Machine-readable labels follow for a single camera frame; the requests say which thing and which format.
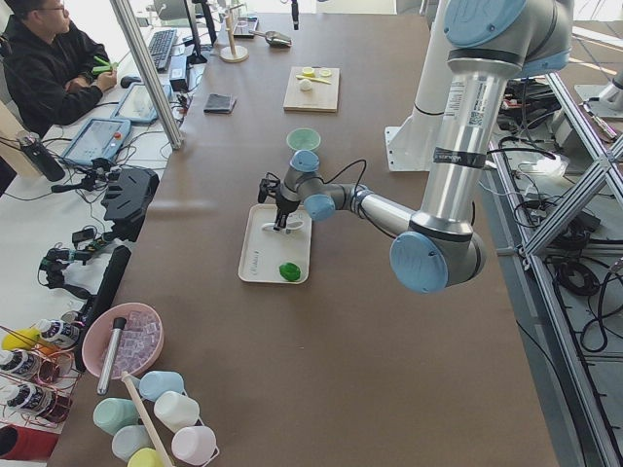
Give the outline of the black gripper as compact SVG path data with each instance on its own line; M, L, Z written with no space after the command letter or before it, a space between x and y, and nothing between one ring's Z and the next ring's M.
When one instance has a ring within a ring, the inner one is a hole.
M281 192L275 194L277 207L274 231L285 230L288 216L297 210L297 201L286 198Z
M299 6L298 6L298 1L297 0L291 0L290 1L290 5L291 5L291 16L292 16L293 30L299 30L299 18L298 18Z

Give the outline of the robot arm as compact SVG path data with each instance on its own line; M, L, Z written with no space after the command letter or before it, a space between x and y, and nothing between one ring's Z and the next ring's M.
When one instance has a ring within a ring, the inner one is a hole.
M259 201L276 203L275 230L284 230L299 206L315 221L348 210L392 235L390 265L406 288L433 293L477 276L486 252L472 228L471 202L506 85L567 65L572 14L570 1L449 2L443 32L451 81L421 207L360 183L325 181L317 154L303 150L283 179L260 182Z

